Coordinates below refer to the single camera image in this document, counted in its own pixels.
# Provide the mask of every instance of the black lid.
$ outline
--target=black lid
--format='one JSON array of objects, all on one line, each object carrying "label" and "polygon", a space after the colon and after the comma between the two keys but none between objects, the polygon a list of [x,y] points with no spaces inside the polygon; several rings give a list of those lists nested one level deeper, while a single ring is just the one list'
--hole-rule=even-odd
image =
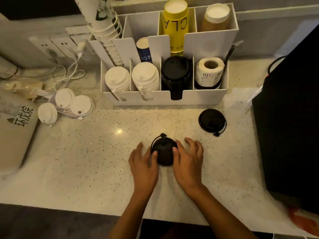
[{"label": "black lid", "polygon": [[157,163],[169,166],[173,164],[173,147],[177,148],[176,142],[168,137],[161,137],[151,147],[151,153],[158,152]]},{"label": "black lid", "polygon": [[170,81],[183,79],[189,72],[189,62],[185,56],[171,56],[162,64],[161,72]]},{"label": "black lid", "polygon": [[226,119],[220,111],[207,109],[199,115],[198,122],[206,132],[218,133],[225,126]]}]

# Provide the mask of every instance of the finger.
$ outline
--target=finger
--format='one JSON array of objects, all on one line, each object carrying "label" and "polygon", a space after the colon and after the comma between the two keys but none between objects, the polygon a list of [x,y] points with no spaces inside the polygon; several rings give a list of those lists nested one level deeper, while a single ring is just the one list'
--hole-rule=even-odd
[{"label": "finger", "polygon": [[140,159],[141,158],[141,150],[142,150],[142,147],[143,147],[143,144],[142,142],[140,142],[138,144],[138,146],[136,147],[136,150],[135,150],[135,159]]},{"label": "finger", "polygon": [[202,144],[199,141],[195,141],[195,144],[197,146],[197,150],[196,150],[196,157],[197,158],[202,158],[203,157],[203,153],[204,153],[204,148],[202,146]]},{"label": "finger", "polygon": [[158,156],[158,152],[154,151],[152,154],[152,163],[151,163],[152,168],[157,168],[157,156]]},{"label": "finger", "polygon": [[151,155],[151,147],[147,149],[146,153],[143,156],[143,160],[148,161],[148,159],[150,158],[150,155]]},{"label": "finger", "polygon": [[173,147],[173,157],[174,157],[174,161],[173,161],[173,166],[179,166],[180,164],[180,155],[178,152],[178,149]]},{"label": "finger", "polygon": [[187,142],[187,144],[189,145],[188,153],[189,153],[190,155],[195,156],[195,155],[196,155],[195,142],[194,142],[193,140],[191,140],[190,138],[185,138],[185,142]]},{"label": "finger", "polygon": [[181,142],[179,140],[176,140],[176,144],[177,144],[177,149],[178,149],[178,153],[180,155],[185,155],[187,154],[185,148],[183,147],[183,145],[181,144]]},{"label": "finger", "polygon": [[135,154],[135,149],[131,152],[129,157],[129,164],[131,167],[134,165],[134,154]]}]

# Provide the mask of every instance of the white box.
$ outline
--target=white box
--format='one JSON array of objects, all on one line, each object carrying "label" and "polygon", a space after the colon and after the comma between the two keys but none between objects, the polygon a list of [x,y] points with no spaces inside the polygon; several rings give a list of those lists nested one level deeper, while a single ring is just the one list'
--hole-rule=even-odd
[{"label": "white box", "polygon": [[[205,57],[219,57],[224,59],[231,48],[234,38],[238,32],[238,24],[235,16],[233,4],[230,7],[230,23],[228,30],[197,32],[208,6],[189,8],[189,33],[184,37],[184,56],[193,60],[193,66]],[[120,54],[124,67],[131,72],[140,58],[136,49],[136,41],[143,37],[148,37],[148,43],[153,64],[160,72],[161,63],[170,57],[169,36],[163,35],[163,11],[153,11],[144,13],[127,14],[123,29],[123,37],[113,40],[118,53]],[[170,91],[153,91],[153,100],[143,100],[140,92],[137,91],[131,80],[130,91],[124,92],[126,101],[119,101],[106,86],[104,76],[108,69],[114,67],[107,53],[99,41],[91,37],[90,43],[95,52],[98,53],[101,62],[101,92],[116,106],[126,105],[207,105],[218,104],[228,89],[228,65],[226,64],[223,80],[220,89],[196,90],[194,89],[194,73],[192,79],[192,89],[184,90],[181,100],[171,100]]]}]

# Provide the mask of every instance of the person's left hand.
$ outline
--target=person's left hand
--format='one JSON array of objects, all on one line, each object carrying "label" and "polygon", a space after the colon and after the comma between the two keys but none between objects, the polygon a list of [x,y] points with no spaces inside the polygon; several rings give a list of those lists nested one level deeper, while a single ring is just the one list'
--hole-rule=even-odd
[{"label": "person's left hand", "polygon": [[151,166],[148,166],[148,160],[151,155],[151,147],[148,148],[145,155],[141,156],[142,142],[131,152],[129,164],[134,179],[134,193],[150,197],[159,178],[157,166],[157,151],[154,151],[151,159]]}]

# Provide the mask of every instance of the stack of yellow cups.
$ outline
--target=stack of yellow cups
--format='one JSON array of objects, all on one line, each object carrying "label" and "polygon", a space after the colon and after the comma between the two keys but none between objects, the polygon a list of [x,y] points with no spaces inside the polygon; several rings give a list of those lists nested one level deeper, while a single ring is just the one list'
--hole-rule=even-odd
[{"label": "stack of yellow cups", "polygon": [[185,0],[170,0],[164,7],[164,34],[169,35],[171,55],[182,55],[184,35],[188,33],[188,8]]}]

